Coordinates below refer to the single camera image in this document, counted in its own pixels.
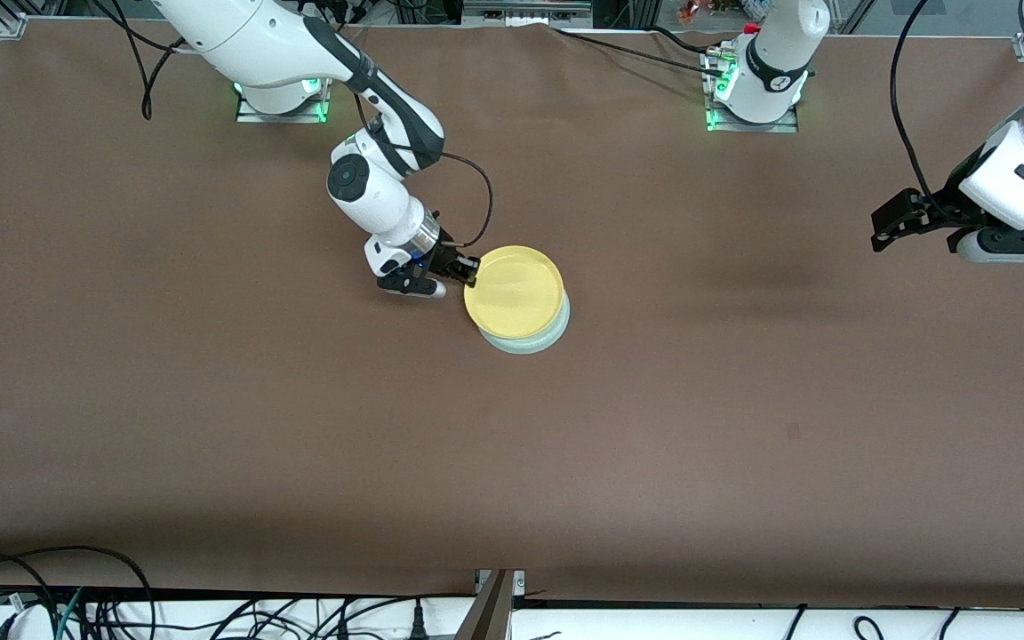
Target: yellow plate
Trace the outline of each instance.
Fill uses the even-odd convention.
[[[548,256],[528,247],[501,247],[480,258],[476,287],[464,306],[481,331],[517,340],[544,331],[563,305],[563,279]]]

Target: metal frame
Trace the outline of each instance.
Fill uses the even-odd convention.
[[[0,37],[20,37],[27,16],[55,16],[65,4],[65,0],[0,0]]]
[[[856,33],[856,30],[860,28],[860,24],[864,22],[864,17],[868,15],[874,3],[877,3],[877,0],[860,0],[856,10],[852,12],[852,15],[848,16],[848,19],[843,22],[843,26],[841,26],[837,33]]]
[[[1011,37],[1011,44],[1014,46],[1014,54],[1017,61],[1024,62],[1024,33],[1015,33]]]
[[[468,607],[453,640],[507,640],[515,593],[515,570],[493,569],[480,595]]]

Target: table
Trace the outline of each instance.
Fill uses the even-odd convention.
[[[689,72],[541,26],[362,47],[493,175],[480,250],[556,261],[563,339],[509,356],[458,295],[375,289],[325,194],[341,88],[326,125],[236,125],[175,56],[147,123],[117,28],[32,20],[0,42],[0,549],[109,544],[160,587],[1024,606],[1024,266],[870,252],[911,184],[893,41],[825,41],[797,135],[709,133]],[[912,40],[899,77],[934,183],[1024,100],[1005,40]],[[408,183],[480,224],[467,167]]]

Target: black cable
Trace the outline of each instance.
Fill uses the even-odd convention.
[[[151,618],[150,623],[153,624],[154,628],[156,627],[156,623],[158,622],[158,620],[156,620],[156,601],[153,598],[153,587],[150,585],[150,581],[147,581],[147,578],[145,578],[144,571],[141,570],[139,564],[134,562],[134,560],[131,559],[129,556],[122,554],[122,552],[114,551],[113,549],[105,549],[105,547],[92,547],[89,546],[89,544],[66,544],[66,546],[61,547],[45,547],[33,551],[25,551],[22,552],[22,554],[15,554],[12,556],[5,556],[3,554],[0,554],[0,563],[1,562],[19,563],[19,560],[22,558],[29,558],[29,556],[39,556],[43,554],[60,554],[60,552],[65,551],[86,551],[90,552],[90,554],[109,556],[110,558],[117,559],[118,562],[125,564],[126,567],[129,567],[129,570],[133,571],[133,574],[137,577],[138,582],[141,583],[141,587],[144,589],[144,595],[147,600],[147,606],[150,606],[150,618]],[[36,580],[41,579],[40,575],[37,575],[36,571],[32,572],[32,574],[36,577]],[[41,586],[44,587],[45,589],[45,582],[41,583]],[[51,609],[52,611],[50,614],[51,618],[53,616],[56,616],[56,608],[57,607],[53,607]],[[54,630],[56,630],[57,621],[54,621],[53,625],[54,625]],[[156,629],[150,629],[150,640],[154,640],[155,637],[156,637]]]
[[[903,24],[903,31],[899,34],[899,41],[895,42],[895,53],[891,57],[891,74],[890,74],[890,85],[891,85],[891,118],[895,121],[895,131],[899,133],[899,140],[903,142],[903,148],[906,150],[906,159],[909,159],[911,163],[911,171],[914,171],[914,177],[920,182],[920,189],[923,191],[924,196],[927,196],[927,202],[935,208],[936,212],[941,212],[942,207],[939,206],[938,200],[935,199],[934,194],[931,194],[931,186],[927,184],[927,177],[923,175],[923,169],[920,166],[920,159],[918,155],[914,154],[914,145],[911,144],[911,139],[906,135],[906,128],[903,126],[903,118],[899,116],[899,96],[898,96],[898,85],[899,85],[899,54],[903,52],[903,44],[906,43],[906,34],[910,33],[911,25],[914,25],[914,18],[920,16],[923,11],[923,7],[926,7],[928,0],[920,0],[919,4],[914,5],[914,10],[911,11],[911,15],[906,17],[906,24]]]
[[[410,640],[429,640],[429,632],[426,631],[426,612],[421,606],[421,598],[414,603],[414,627],[410,628]]]
[[[160,70],[164,69],[165,62],[168,61],[168,57],[171,57],[173,53],[176,52],[176,47],[179,47],[184,43],[184,39],[180,37],[178,40],[173,42],[173,44],[160,44],[159,42],[154,42],[147,39],[147,37],[141,36],[136,31],[134,31],[129,26],[129,17],[125,15],[125,11],[121,8],[121,3],[118,0],[113,0],[113,8],[117,11],[117,15],[113,15],[104,5],[100,3],[100,0],[92,0],[93,4],[96,5],[101,11],[110,17],[122,31],[125,32],[125,37],[129,39],[129,47],[133,50],[133,59],[137,61],[137,71],[141,77],[141,86],[144,92],[141,94],[141,118],[144,120],[153,120],[153,86],[156,84],[156,78],[160,74]],[[160,53],[160,58],[155,68],[153,68],[153,73],[144,72],[144,60],[141,57],[141,51],[137,46],[137,40],[151,45],[154,49],[163,51]]]
[[[630,3],[633,3],[633,1],[634,0],[627,0],[626,4],[618,5],[618,12],[614,15],[614,19],[610,20],[609,25],[606,25],[606,29],[614,29],[614,26],[618,25],[618,20],[623,19],[623,14],[627,12],[627,9],[630,8]]]
[[[950,629],[950,624],[954,623],[954,616],[958,615],[958,611],[961,610],[963,608],[959,607],[954,607],[950,610],[950,615],[946,616],[946,620],[942,623],[942,627],[939,627],[939,640],[946,640],[946,630]]]
[[[111,612],[113,612],[114,623],[118,624],[118,627],[121,629],[121,632],[125,634],[125,637],[127,637],[127,639],[129,639],[129,640],[137,640],[137,637],[133,636],[129,632],[129,629],[126,629],[126,628],[137,628],[137,627],[143,628],[143,627],[146,627],[146,625],[144,625],[144,624],[127,624],[127,623],[125,623],[125,621],[122,621],[121,620],[121,614],[119,614],[119,612],[118,612],[118,604],[119,603],[113,603],[113,606],[111,606]],[[210,625],[208,625],[208,628],[215,627],[215,625],[216,624],[210,624]],[[117,635],[115,635],[115,633],[113,633],[113,627],[111,625],[106,625],[105,628],[110,630],[110,638],[111,638],[111,640],[117,640]],[[163,625],[163,624],[158,625],[158,628],[159,629],[167,629],[166,625]]]
[[[259,627],[259,606],[256,606],[256,603],[252,603],[252,620],[255,621],[255,623],[252,623],[252,629],[247,632],[247,635],[258,636],[259,633],[255,632],[255,628]]]
[[[330,621],[333,621],[337,616],[342,616],[342,620],[345,620],[345,616],[346,616],[346,607],[348,607],[351,602],[352,602],[352,600],[349,600],[349,599],[342,600],[342,606],[339,607],[335,612],[333,612],[333,614],[330,614],[329,616],[327,616],[327,620],[322,621],[322,623],[317,624],[317,627],[315,627],[315,629],[313,629],[313,632],[310,633],[310,636],[306,637],[306,640],[313,640],[313,639],[315,639],[315,637],[318,637],[318,635],[322,633],[322,628],[327,627],[327,625],[330,624]],[[313,609],[313,610],[315,610],[315,615],[317,615],[317,611],[318,611],[318,601],[317,600],[315,600],[315,609]]]
[[[100,632],[104,632],[109,637],[109,640],[118,640],[117,633],[113,632],[113,628],[109,627],[106,623],[110,622],[109,616],[104,612],[104,607],[108,603],[97,603],[97,607],[93,609],[93,624],[97,627],[97,634],[100,636]]]
[[[17,620],[17,614],[11,614],[7,620],[0,624],[0,640],[8,640],[10,637],[10,628],[13,627],[13,623]]]
[[[22,567],[23,570],[28,572],[28,574],[30,574],[30,577],[34,579],[34,583],[37,583],[37,590],[39,590],[39,592],[37,593],[37,599],[39,599],[39,602],[42,604],[42,607],[45,608],[46,615],[48,615],[50,618],[50,631],[53,632],[54,635],[56,635],[57,601],[53,599],[53,595],[52,593],[50,593],[49,584],[45,583],[45,580],[42,579],[40,572],[37,572],[34,569],[34,567],[30,566],[28,562],[24,562],[24,560],[22,560],[20,558],[15,558],[14,556],[7,556],[5,554],[0,554],[0,562],[11,562],[17,564],[17,566]]]
[[[410,3],[407,0],[386,0],[386,4],[392,4],[397,9],[409,9],[414,12],[414,15],[421,16],[421,19],[426,20],[426,24],[431,24],[429,17],[424,13],[424,10],[429,7],[429,0],[422,0],[420,4],[414,3],[412,0]]]
[[[239,618],[240,615],[244,614],[244,611],[246,611],[248,607],[251,607],[252,604],[258,603],[258,602],[259,602],[259,599],[252,599],[252,600],[248,600],[245,603],[241,604],[239,607],[236,607],[236,610],[232,611],[231,614],[228,614],[226,618],[224,618],[223,621],[220,621],[220,623],[216,625],[216,630],[212,632],[212,636],[208,637],[208,640],[216,640],[217,637],[219,637],[220,633],[224,632],[224,629],[227,629],[228,627],[230,627],[232,621],[234,621],[236,618]]]
[[[293,628],[292,625],[289,625],[289,624],[286,624],[286,623],[282,623],[282,620],[284,620],[284,618],[281,618],[280,621],[268,620],[268,621],[266,621],[266,623],[270,624],[273,628],[283,629],[284,633],[292,633],[292,635],[294,635],[296,637],[296,640],[302,640],[302,635],[300,635],[300,633],[298,631],[296,631],[296,629]]]
[[[419,275],[419,279],[423,279],[423,276],[424,272],[422,275]],[[350,629],[346,627],[346,606],[348,606],[349,603],[349,598],[342,600],[342,606],[338,608],[338,627],[336,628],[338,630],[338,640],[350,640]]]
[[[674,44],[678,45],[678,47],[682,47],[687,51],[693,51],[694,53],[705,53],[709,49],[709,47],[695,47],[695,45],[690,44],[690,42],[686,42],[685,40],[680,39],[680,37],[675,36],[674,33],[671,33],[671,30],[664,29],[662,28],[662,26],[658,26],[656,24],[652,24],[651,26],[649,26],[649,28],[646,28],[646,31],[651,33],[662,33],[663,36],[669,37],[670,40],[674,42]]]
[[[797,633],[797,624],[800,623],[800,618],[805,614],[805,609],[807,608],[808,604],[800,604],[797,607],[797,615],[793,617],[793,623],[788,625],[788,633],[784,634],[784,640],[793,640],[794,633]]]
[[[144,94],[141,97],[141,118],[144,120],[153,120],[153,86],[156,84],[156,78],[158,77],[160,70],[164,69],[165,62],[168,61],[168,57],[171,57],[173,53],[176,52],[176,47],[179,47],[184,43],[184,39],[180,37],[178,40],[173,42],[173,44],[168,45],[168,50],[164,53],[160,53],[160,59],[153,68],[153,73],[150,74],[150,78],[144,84]]]
[[[269,617],[266,621],[264,621],[264,623],[261,623],[261,624],[256,623],[255,625],[253,625],[252,631],[248,632],[248,635],[249,636],[258,636],[259,633],[261,631],[263,631],[263,628],[266,627],[268,624],[270,624],[272,620],[280,620],[281,612],[284,612],[287,609],[292,608],[292,606],[294,604],[299,603],[300,601],[301,601],[300,599],[288,600],[287,603],[284,604],[284,606],[279,607],[278,609],[275,609],[275,612],[273,612],[272,614],[268,614]],[[253,613],[255,615],[258,615],[260,612],[265,612],[265,611],[253,611]],[[305,628],[304,628],[304,631],[307,632],[307,633],[310,632],[309,629],[305,629]]]
[[[383,601],[381,601],[381,603],[370,604],[370,606],[366,607],[365,609],[358,609],[358,610],[354,611],[353,614],[350,614],[350,615],[346,616],[346,623],[350,623],[350,621],[356,618],[356,616],[365,615],[368,612],[373,611],[374,609],[380,609],[382,607],[390,606],[390,604],[407,603],[410,600],[416,600],[416,599],[419,599],[419,598],[420,599],[429,599],[429,598],[459,598],[459,596],[460,596],[460,593],[424,593],[424,595],[421,595],[421,596],[399,596],[399,598],[390,598],[389,600],[383,600]],[[327,640],[329,637],[334,636],[334,633],[336,633],[337,631],[338,631],[337,628],[336,629],[331,629],[329,632],[326,633],[326,635],[322,636],[318,640]]]
[[[365,111],[361,110],[361,96],[358,96],[357,93],[353,94],[353,103],[357,104],[357,106],[358,106],[358,118],[360,118],[360,120],[361,120],[361,127],[362,127],[362,129],[366,129],[367,131],[369,131],[370,124],[367,122],[367,114],[365,113]],[[407,152],[414,152],[415,154],[429,154],[429,155],[435,155],[435,157],[438,157],[438,158],[453,159],[453,161],[459,162],[461,164],[467,164],[468,166],[471,166],[472,169],[476,171],[476,173],[479,173],[480,177],[484,179],[484,187],[486,187],[486,189],[488,189],[488,210],[484,212],[484,222],[483,222],[483,224],[480,225],[480,231],[476,232],[476,236],[473,237],[472,240],[469,240],[468,243],[462,243],[462,244],[455,245],[455,246],[459,246],[460,248],[468,248],[468,247],[471,247],[472,245],[474,245],[476,243],[479,243],[480,239],[483,239],[484,232],[488,230],[488,222],[492,222],[492,219],[493,219],[493,204],[495,204],[495,202],[496,202],[495,191],[493,191],[493,179],[488,177],[488,172],[484,171],[483,167],[480,167],[479,164],[476,164],[475,162],[472,162],[471,159],[467,159],[467,158],[464,158],[464,157],[459,157],[459,155],[451,154],[451,153],[447,153],[447,152],[434,152],[434,151],[431,151],[431,150],[415,150],[413,146],[406,146],[406,145],[402,145],[402,144],[394,144],[394,142],[390,142],[385,137],[381,137],[381,138],[375,137],[375,140],[378,140],[379,142],[382,142],[382,143],[385,143],[385,144],[389,144],[390,146],[393,146],[393,148],[395,148],[395,150],[402,150],[402,151],[407,151]]]
[[[101,637],[101,628],[90,623],[89,606],[86,604],[85,598],[78,599],[75,609],[78,611],[78,629],[82,632],[82,637],[86,637],[86,639],[92,637],[93,640],[104,640],[104,637]]]
[[[153,40],[147,39],[147,37],[143,37],[143,36],[141,36],[141,34],[135,32],[129,26],[129,20],[118,19],[118,16],[113,15],[113,11],[110,11],[109,8],[105,8],[104,4],[101,4],[101,0],[90,0],[90,3],[92,3],[94,5],[94,7],[97,7],[98,9],[100,9],[101,12],[104,13],[104,15],[106,17],[109,17],[111,20],[113,20],[114,24],[116,24],[117,26],[119,26],[119,28],[121,28],[121,30],[124,31],[126,34],[129,34],[130,37],[135,37],[135,39],[143,42],[143,44],[147,44],[147,45],[150,45],[150,47],[153,47],[154,49],[158,49],[159,51],[167,51],[168,50],[168,47],[167,47],[166,44],[160,44],[159,42],[154,42]],[[125,15],[125,13],[123,13],[121,11],[121,3],[119,3],[118,0],[114,0],[113,5],[114,5],[114,7],[118,8],[118,12],[121,12],[122,16]]]
[[[714,69],[702,69],[699,66],[687,65],[685,62],[679,62],[678,60],[670,60],[667,57],[652,56],[650,53],[643,53],[634,49],[627,49],[626,47],[618,47],[617,44],[610,44],[609,42],[603,42],[602,40],[595,40],[593,37],[580,36],[578,33],[568,33],[562,30],[554,30],[557,33],[562,33],[566,37],[573,37],[575,40],[583,40],[584,42],[590,42],[591,44],[598,44],[600,47],[606,47],[608,49],[614,49],[615,51],[622,51],[623,53],[630,53],[632,56],[646,57],[647,60],[654,60],[657,62],[663,62],[663,65],[670,65],[672,68],[684,69],[691,72],[702,74],[702,76],[713,76],[720,77],[722,72]]]
[[[856,620],[852,621],[852,631],[856,632],[856,640],[871,640],[869,637],[864,635],[864,632],[860,631],[861,624],[870,624],[871,629],[874,629],[874,635],[879,640],[883,640],[883,630],[880,626],[874,623],[869,616],[857,616]]]

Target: brown table surface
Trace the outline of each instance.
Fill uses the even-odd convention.
[[[1024,266],[871,253],[912,182],[893,40],[825,41],[798,135],[708,133],[693,74],[544,28],[362,47],[492,174],[480,250],[556,260],[563,339],[507,355],[459,289],[377,291],[326,195],[345,89],[236,125],[175,56],[146,123],[113,25],[34,20],[0,44],[0,550],[109,544],[160,587],[1024,604]],[[936,185],[1024,100],[1005,40],[911,41],[901,78]],[[467,167],[408,185],[480,224]]]

